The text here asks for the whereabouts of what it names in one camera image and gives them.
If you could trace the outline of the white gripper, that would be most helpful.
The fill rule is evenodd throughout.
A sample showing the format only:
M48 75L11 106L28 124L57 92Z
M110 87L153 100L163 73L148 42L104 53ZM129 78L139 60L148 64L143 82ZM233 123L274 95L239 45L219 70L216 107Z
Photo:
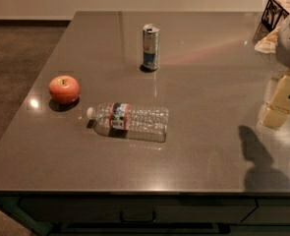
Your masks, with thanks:
M290 68L290 15L282 23L276 44L276 59ZM290 74L271 78L267 84L260 124L278 130L290 118Z

